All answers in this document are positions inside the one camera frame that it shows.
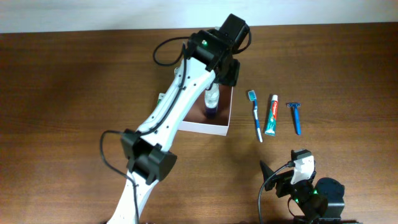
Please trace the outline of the clear blue soap pump bottle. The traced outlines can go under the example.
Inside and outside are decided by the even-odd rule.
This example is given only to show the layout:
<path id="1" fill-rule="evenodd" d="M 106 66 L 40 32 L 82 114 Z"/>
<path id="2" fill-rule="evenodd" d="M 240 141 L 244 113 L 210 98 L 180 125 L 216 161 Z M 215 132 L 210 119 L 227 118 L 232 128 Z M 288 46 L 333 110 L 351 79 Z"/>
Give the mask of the clear blue soap pump bottle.
<path id="1" fill-rule="evenodd" d="M 213 83 L 210 89 L 205 90 L 205 116 L 208 119 L 214 119 L 218 111 L 220 98 L 219 84 Z"/>

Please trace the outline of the white cardboard box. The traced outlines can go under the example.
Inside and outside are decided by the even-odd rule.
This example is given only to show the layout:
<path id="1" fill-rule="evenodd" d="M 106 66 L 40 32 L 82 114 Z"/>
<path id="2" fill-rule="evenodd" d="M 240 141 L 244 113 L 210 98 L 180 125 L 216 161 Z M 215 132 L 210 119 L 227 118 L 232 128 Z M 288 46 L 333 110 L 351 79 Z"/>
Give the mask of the white cardboard box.
<path id="1" fill-rule="evenodd" d="M 219 86 L 220 98 L 214 118 L 205 114 L 205 92 L 203 92 L 179 126 L 180 131 L 226 136 L 231 118 L 233 87 Z"/>

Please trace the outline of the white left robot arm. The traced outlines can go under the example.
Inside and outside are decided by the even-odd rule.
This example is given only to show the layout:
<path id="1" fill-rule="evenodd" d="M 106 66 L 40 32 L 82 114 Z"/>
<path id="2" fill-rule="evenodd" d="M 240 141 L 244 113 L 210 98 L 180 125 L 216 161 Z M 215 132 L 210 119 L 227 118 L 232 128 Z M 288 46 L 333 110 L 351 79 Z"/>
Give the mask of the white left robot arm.
<path id="1" fill-rule="evenodd" d="M 243 51 L 243 40 L 250 38 L 246 21 L 234 14 L 219 29 L 200 30 L 188 38 L 175 78 L 155 110 L 137 130 L 118 132 L 127 170 L 111 169 L 126 184 L 109 223 L 139 223 L 153 188 L 176 163 L 170 148 L 180 123 L 203 91 L 215 84 L 236 85 L 240 63 L 234 55 Z"/>

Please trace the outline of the blue white toothbrush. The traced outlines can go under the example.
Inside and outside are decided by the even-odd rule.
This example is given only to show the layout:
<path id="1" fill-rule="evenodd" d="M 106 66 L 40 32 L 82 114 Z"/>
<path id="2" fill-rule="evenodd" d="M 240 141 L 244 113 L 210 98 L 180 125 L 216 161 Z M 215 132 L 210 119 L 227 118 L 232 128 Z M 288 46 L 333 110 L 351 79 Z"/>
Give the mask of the blue white toothbrush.
<path id="1" fill-rule="evenodd" d="M 261 134 L 261 127 L 260 127 L 258 112 L 257 112 L 257 110 L 258 110 L 257 97 L 256 97 L 256 93 L 254 90 L 248 91 L 248 98 L 253 103 L 253 115 L 254 115 L 254 122 L 256 125 L 257 138 L 258 138 L 259 142 L 263 142 L 262 134 Z"/>

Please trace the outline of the Colgate toothpaste tube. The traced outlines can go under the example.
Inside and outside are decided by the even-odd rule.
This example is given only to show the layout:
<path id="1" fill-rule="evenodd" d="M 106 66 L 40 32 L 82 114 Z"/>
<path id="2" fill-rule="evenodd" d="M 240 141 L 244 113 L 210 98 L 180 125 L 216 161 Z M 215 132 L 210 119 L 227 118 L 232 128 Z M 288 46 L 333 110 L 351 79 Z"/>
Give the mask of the Colgate toothpaste tube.
<path id="1" fill-rule="evenodd" d="M 271 98 L 267 126 L 264 131 L 266 135 L 275 136 L 278 103 L 278 96 L 273 95 Z"/>

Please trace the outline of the green soap bar box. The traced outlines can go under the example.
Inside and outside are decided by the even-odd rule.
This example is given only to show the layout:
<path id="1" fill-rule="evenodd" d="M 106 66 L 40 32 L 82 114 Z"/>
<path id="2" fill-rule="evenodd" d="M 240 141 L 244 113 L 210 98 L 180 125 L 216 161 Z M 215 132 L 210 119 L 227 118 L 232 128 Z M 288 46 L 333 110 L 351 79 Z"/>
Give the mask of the green soap bar box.
<path id="1" fill-rule="evenodd" d="M 157 106 L 160 105 L 160 103 L 163 100 L 164 96 L 165 96 L 165 93 L 159 93 L 158 100 L 157 100 Z"/>

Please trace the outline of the blue disposable razor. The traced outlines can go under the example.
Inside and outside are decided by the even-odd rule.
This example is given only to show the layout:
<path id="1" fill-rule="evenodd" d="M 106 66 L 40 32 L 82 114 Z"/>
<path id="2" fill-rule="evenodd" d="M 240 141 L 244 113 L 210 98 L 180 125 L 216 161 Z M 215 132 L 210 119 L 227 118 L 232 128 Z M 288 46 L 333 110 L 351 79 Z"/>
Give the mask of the blue disposable razor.
<path id="1" fill-rule="evenodd" d="M 301 104 L 300 103 L 287 103 L 287 107 L 291 108 L 293 111 L 296 134 L 301 135 L 302 130 L 301 130 L 301 124 L 300 124 L 300 115 L 299 115 L 299 107 L 301 107 Z"/>

